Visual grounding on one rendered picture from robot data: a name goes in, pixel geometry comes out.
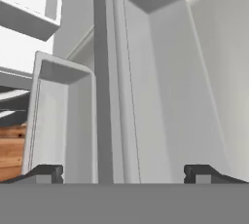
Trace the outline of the tall white fridge door bin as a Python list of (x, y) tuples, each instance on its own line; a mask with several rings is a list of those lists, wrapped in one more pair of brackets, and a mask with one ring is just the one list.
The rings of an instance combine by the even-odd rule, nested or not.
[(124, 180), (180, 183), (186, 165), (231, 170), (186, 0), (106, 0)]

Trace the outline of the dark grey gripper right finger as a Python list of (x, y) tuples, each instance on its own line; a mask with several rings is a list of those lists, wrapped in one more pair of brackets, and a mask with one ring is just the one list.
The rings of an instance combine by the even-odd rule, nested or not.
[(184, 165), (185, 184), (247, 184), (243, 181), (225, 174), (210, 165)]

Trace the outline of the white fridge door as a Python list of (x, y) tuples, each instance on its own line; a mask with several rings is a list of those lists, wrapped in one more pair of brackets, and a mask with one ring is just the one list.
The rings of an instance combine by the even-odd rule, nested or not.
[[(249, 181), (249, 0), (186, 0), (231, 167)], [(64, 0), (54, 53), (92, 61), (96, 78), (98, 180), (125, 182), (118, 68), (106, 0)]]

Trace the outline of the white fridge door shelf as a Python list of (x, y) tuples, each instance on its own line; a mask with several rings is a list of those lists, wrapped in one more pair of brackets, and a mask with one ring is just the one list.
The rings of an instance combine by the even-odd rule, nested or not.
[(44, 13), (14, 0), (0, 0), (0, 26), (46, 42), (60, 28), (61, 10), (62, 0), (46, 0)]

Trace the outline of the small white fridge door bin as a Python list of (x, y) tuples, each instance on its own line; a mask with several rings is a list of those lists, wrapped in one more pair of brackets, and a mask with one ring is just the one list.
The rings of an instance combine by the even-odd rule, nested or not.
[(86, 66), (35, 54), (22, 172), (60, 165), (67, 184), (98, 182), (96, 83)]

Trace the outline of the white fridge with grey shelves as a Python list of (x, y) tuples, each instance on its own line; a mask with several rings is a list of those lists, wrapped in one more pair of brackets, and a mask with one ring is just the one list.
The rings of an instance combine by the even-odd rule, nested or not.
[(0, 127), (21, 125), (27, 120), (35, 53), (53, 52), (48, 41), (0, 27)]

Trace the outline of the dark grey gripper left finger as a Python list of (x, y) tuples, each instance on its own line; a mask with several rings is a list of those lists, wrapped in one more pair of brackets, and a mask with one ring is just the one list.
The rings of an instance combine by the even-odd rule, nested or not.
[(2, 181), (2, 184), (62, 184), (63, 165), (39, 165), (27, 174)]

